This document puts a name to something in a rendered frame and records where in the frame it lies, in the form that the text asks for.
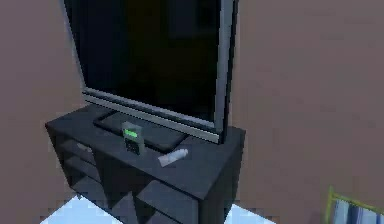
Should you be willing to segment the black flat television set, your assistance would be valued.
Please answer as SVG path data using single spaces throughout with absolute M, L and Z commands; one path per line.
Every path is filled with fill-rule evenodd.
M 93 104 L 221 144 L 239 0 L 59 0 Z

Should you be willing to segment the dark grey television stand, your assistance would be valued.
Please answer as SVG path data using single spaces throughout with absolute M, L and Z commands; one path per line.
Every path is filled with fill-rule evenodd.
M 126 121 L 142 127 L 141 155 L 126 149 Z M 230 127 L 215 144 L 98 105 L 45 127 L 70 188 L 122 224 L 224 224 L 236 197 L 244 130 Z M 188 155 L 162 167 L 158 158 L 178 149 Z

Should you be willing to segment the pale grey tube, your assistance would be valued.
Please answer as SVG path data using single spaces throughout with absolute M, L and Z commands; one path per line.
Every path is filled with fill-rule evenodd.
M 165 154 L 163 156 L 160 156 L 158 158 L 160 165 L 162 167 L 168 166 L 171 163 L 174 163 L 180 159 L 185 158 L 188 155 L 187 149 L 178 149 L 176 151 L 173 151 L 171 153 Z

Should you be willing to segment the yellow-green framed striped object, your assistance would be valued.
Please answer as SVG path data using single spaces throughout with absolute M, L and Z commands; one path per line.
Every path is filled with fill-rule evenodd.
M 324 224 L 384 224 L 384 209 L 365 204 L 328 188 Z

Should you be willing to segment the grey device with green screen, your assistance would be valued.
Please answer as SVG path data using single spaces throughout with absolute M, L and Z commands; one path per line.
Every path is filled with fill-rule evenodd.
M 144 137 L 142 136 L 142 127 L 128 121 L 122 123 L 122 134 L 126 149 L 137 155 L 145 151 Z

